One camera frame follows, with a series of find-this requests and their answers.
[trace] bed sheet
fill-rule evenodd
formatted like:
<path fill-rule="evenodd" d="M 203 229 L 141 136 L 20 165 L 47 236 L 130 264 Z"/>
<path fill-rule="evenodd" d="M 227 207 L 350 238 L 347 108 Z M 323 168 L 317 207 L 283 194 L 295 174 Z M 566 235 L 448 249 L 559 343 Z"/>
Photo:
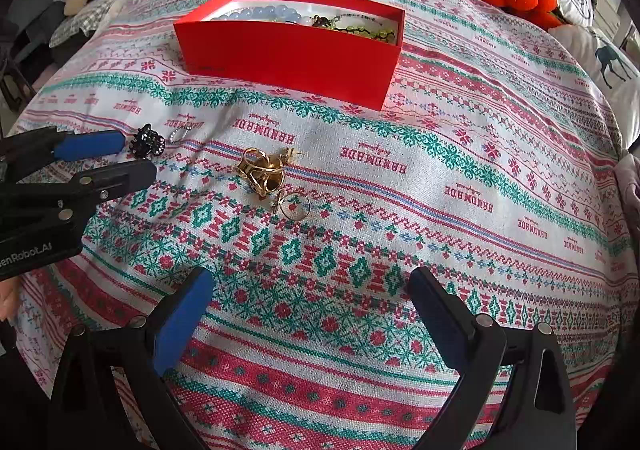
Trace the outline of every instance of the bed sheet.
<path fill-rule="evenodd" d="M 404 291 L 425 265 L 473 313 L 552 325 L 579 424 L 632 320 L 638 271 L 612 173 L 620 133 L 570 55 L 477 0 L 376 0 L 404 8 L 406 30 L 374 112 L 188 74 L 173 22 L 205 1 L 123 0 L 17 122 L 129 137 L 146 122 L 165 136 L 192 127 L 154 160 L 148 190 L 99 207 L 81 255 L 24 277 L 17 345 L 44 390 L 73 324 L 122 326 L 202 265 L 215 294 L 165 378 L 212 448 L 408 448 L 458 379 Z M 271 213 L 238 178 L 247 147 L 306 153 L 286 181 L 311 200 L 306 220 Z M 59 163 L 30 181 L 127 158 Z"/>

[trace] open red box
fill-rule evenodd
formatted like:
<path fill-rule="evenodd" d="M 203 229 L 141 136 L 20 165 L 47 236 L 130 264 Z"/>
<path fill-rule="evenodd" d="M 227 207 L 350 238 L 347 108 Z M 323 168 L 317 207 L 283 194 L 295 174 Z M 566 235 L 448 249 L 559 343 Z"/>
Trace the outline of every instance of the open red box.
<path fill-rule="evenodd" d="M 209 20 L 238 1 L 325 5 L 375 16 L 397 25 L 396 44 L 300 24 Z M 404 10 L 368 0 L 211 0 L 174 27 L 191 74 L 287 87 L 380 110 L 400 55 Z"/>

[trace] gold jewelry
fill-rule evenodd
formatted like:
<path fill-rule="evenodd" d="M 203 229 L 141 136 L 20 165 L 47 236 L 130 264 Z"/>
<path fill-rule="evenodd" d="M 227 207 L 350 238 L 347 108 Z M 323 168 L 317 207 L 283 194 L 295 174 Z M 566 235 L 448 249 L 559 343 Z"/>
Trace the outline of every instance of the gold jewelry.
<path fill-rule="evenodd" d="M 253 154 L 250 161 L 247 156 Z M 247 182 L 261 198 L 278 191 L 284 185 L 284 165 L 289 165 L 296 155 L 302 155 L 293 148 L 284 154 L 267 154 L 256 147 L 249 147 L 242 153 L 242 159 L 236 166 L 236 172 Z"/>
<path fill-rule="evenodd" d="M 353 14 L 344 14 L 333 19 L 329 19 L 328 17 L 323 17 L 319 15 L 314 15 L 312 17 L 313 28 L 325 28 L 327 30 L 333 30 L 334 32 L 344 32 L 347 34 L 353 34 L 361 37 L 367 37 L 367 39 L 380 40 L 381 42 L 392 42 L 396 39 L 396 33 L 393 30 L 380 30 L 379 32 L 370 32 L 364 26 L 347 26 L 346 28 L 337 28 L 335 23 L 337 23 L 343 17 L 355 17 Z"/>
<path fill-rule="evenodd" d="M 286 208 L 284 207 L 284 202 L 286 198 L 293 195 L 299 195 L 306 199 L 305 209 L 303 210 L 303 215 L 300 217 L 292 217 L 291 215 L 289 215 L 289 213 L 287 212 L 287 208 L 290 209 L 291 205 L 288 205 Z M 299 205 L 300 205 L 299 202 L 293 204 L 294 208 L 297 208 Z M 306 196 L 302 192 L 289 192 L 288 194 L 285 194 L 284 190 L 281 190 L 278 192 L 276 199 L 273 200 L 273 204 L 271 204 L 271 211 L 275 214 L 278 212 L 278 208 L 280 209 L 284 217 L 286 217 L 290 221 L 300 223 L 301 221 L 304 221 L 309 214 L 311 214 L 311 200 L 309 199 L 308 196 Z"/>

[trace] person's hand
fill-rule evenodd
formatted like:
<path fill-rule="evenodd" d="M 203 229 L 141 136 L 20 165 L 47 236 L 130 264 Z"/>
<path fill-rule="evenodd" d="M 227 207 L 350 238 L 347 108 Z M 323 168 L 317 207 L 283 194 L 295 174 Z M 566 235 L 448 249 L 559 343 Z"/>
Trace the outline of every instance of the person's hand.
<path fill-rule="evenodd" d="M 20 277 L 0 281 L 0 321 L 13 318 L 20 305 Z"/>

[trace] bed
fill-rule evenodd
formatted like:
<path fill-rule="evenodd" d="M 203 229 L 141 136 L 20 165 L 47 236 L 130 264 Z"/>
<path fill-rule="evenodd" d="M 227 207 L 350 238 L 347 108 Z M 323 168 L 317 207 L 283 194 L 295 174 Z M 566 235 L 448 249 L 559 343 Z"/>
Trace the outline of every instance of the bed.
<path fill-rule="evenodd" d="M 425 265 L 473 313 L 551 324 L 579 426 L 631 325 L 638 269 L 612 173 L 620 132 L 575 60 L 477 0 L 377 0 L 404 8 L 406 28 L 374 112 L 190 75 L 172 24 L 205 1 L 119 0 L 15 126 L 128 137 L 147 122 L 165 136 L 192 127 L 154 160 L 147 191 L 99 207 L 81 255 L 24 276 L 17 347 L 44 391 L 74 324 L 122 326 L 201 265 L 215 294 L 165 379 L 207 444 L 409 448 L 458 378 L 403 290 Z M 286 60 L 312 65 L 314 55 Z M 236 175 L 254 146 L 306 153 L 287 172 L 287 189 L 312 203 L 306 220 L 270 213 Z M 52 165 L 30 181 L 126 159 Z M 508 377 L 498 376 L 469 447 Z"/>

